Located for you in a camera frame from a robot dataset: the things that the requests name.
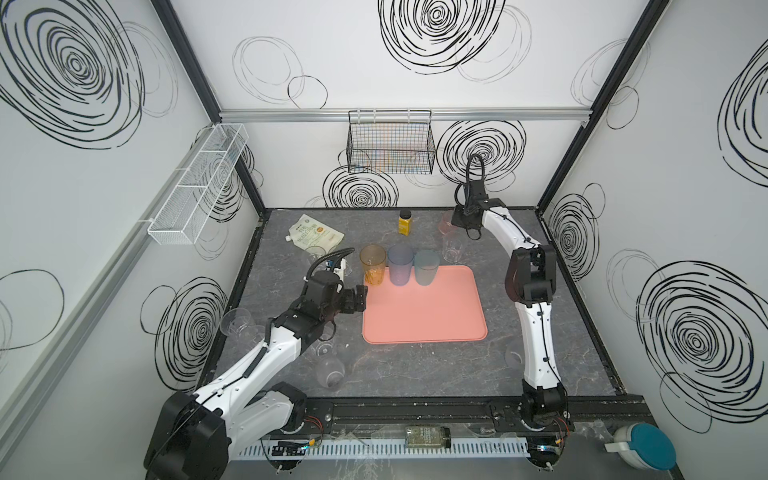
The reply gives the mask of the amber plastic cup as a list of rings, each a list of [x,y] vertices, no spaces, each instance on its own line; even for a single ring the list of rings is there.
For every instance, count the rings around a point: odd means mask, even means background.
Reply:
[[[368,286],[381,285],[386,271],[387,251],[380,245],[365,246],[359,254],[364,281]]]

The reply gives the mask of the blue plastic cup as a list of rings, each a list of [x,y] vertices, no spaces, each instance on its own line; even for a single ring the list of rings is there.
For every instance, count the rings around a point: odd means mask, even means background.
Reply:
[[[404,286],[409,282],[415,252],[407,243],[399,243],[387,251],[389,278],[393,285]]]

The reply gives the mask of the clear faceted glass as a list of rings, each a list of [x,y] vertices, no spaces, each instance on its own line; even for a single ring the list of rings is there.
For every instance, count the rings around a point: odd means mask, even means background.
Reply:
[[[445,236],[442,241],[442,255],[449,264],[458,264],[464,254],[464,242],[458,236]]]

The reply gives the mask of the teal plastic cup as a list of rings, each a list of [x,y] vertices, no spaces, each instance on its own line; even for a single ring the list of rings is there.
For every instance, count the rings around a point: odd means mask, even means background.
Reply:
[[[414,274],[416,282],[421,286],[430,285],[438,272],[441,257],[433,250],[418,250],[414,257]]]

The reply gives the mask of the pink plastic tray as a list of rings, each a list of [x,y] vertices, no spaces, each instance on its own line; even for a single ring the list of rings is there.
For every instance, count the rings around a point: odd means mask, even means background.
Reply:
[[[362,336],[369,344],[474,342],[488,327],[474,272],[465,265],[441,265],[433,282],[411,278],[404,286],[389,279],[369,288]]]

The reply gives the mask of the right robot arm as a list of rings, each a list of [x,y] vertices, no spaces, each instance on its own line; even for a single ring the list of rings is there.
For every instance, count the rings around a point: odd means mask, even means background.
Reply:
[[[524,347],[520,417],[526,428],[541,431],[565,419],[568,411],[551,331],[557,255],[514,220],[500,199],[488,195],[485,179],[485,161],[470,156],[464,180],[454,191],[451,224],[467,233],[492,234],[508,254],[504,288],[518,313]]]

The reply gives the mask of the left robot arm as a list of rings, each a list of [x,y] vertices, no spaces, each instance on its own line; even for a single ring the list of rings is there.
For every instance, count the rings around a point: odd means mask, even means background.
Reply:
[[[337,315],[365,310],[366,286],[344,283],[345,260],[354,251],[315,260],[299,297],[271,319],[263,340],[208,384],[165,401],[143,461],[147,478],[219,479],[244,448],[275,430],[301,428],[305,394],[285,382],[268,384]]]

